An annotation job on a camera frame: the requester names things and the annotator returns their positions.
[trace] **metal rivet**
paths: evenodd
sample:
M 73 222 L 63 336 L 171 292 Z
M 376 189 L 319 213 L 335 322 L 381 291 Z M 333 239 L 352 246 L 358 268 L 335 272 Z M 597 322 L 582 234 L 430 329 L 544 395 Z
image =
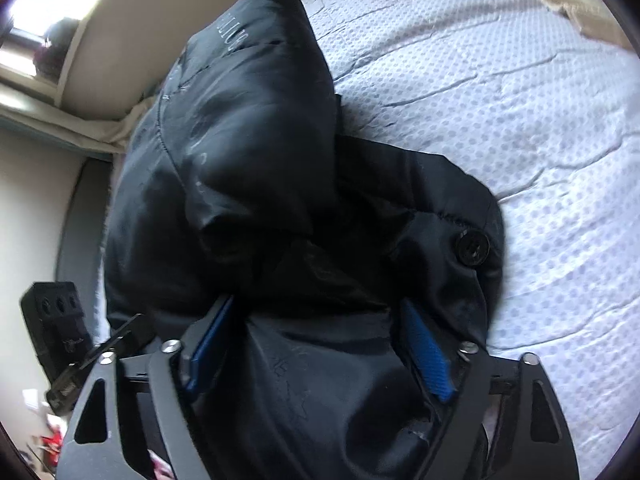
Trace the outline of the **metal rivet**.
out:
M 116 360 L 116 352 L 105 352 L 100 356 L 100 360 L 98 361 L 101 365 L 110 365 Z
M 162 343 L 162 352 L 165 354 L 177 352 L 180 348 L 182 348 L 182 343 L 179 339 L 169 339 L 169 341 Z
M 540 364 L 540 358 L 531 352 L 527 352 L 523 354 L 522 362 L 526 365 L 537 366 Z
M 476 343 L 472 343 L 471 341 L 463 341 L 462 343 L 460 343 L 460 348 L 458 350 L 463 354 L 477 354 L 478 345 Z

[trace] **white bedding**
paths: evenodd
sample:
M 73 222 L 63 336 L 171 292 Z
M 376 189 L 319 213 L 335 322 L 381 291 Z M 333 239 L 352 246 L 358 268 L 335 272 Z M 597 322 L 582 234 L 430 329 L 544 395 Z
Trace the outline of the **white bedding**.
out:
M 640 411 L 640 61 L 537 0 L 302 1 L 347 134 L 442 153 L 500 199 L 490 351 L 541 356 L 595 478 Z

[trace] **button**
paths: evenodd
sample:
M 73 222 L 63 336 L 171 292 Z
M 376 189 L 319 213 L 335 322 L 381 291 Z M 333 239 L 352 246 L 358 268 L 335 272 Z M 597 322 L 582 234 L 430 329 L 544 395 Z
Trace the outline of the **button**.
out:
M 462 231 L 456 242 L 458 259 L 467 267 L 482 265 L 489 255 L 489 248 L 489 238 L 478 229 Z

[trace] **blue gripper pad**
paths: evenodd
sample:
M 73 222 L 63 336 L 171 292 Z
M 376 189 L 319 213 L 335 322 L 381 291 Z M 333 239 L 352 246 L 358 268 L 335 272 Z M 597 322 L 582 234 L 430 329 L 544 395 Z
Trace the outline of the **blue gripper pad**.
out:
M 415 306 L 408 300 L 404 300 L 401 305 L 401 333 L 427 391 L 441 402 L 447 402 L 455 392 L 449 360 L 440 350 Z

